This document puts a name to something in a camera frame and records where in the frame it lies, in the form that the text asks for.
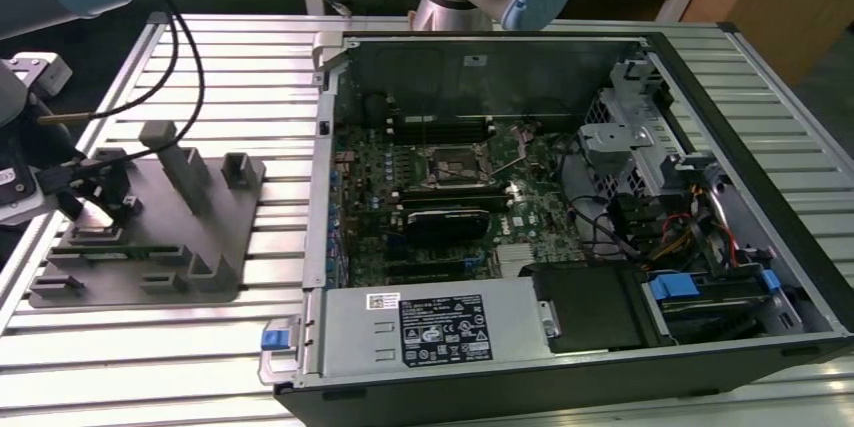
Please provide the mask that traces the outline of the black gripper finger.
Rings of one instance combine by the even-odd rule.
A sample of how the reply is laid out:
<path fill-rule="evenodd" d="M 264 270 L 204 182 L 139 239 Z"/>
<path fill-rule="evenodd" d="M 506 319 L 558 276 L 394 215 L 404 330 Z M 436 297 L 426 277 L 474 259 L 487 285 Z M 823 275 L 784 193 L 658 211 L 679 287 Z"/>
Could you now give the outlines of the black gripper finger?
<path fill-rule="evenodd" d="M 73 190 L 61 190 L 56 194 L 57 209 L 69 221 L 76 221 L 83 213 L 83 203 Z"/>
<path fill-rule="evenodd" d="M 93 174 L 93 181 L 95 204 L 117 225 L 125 225 L 133 217 L 133 208 L 125 203 L 131 183 L 124 165 L 99 168 Z"/>

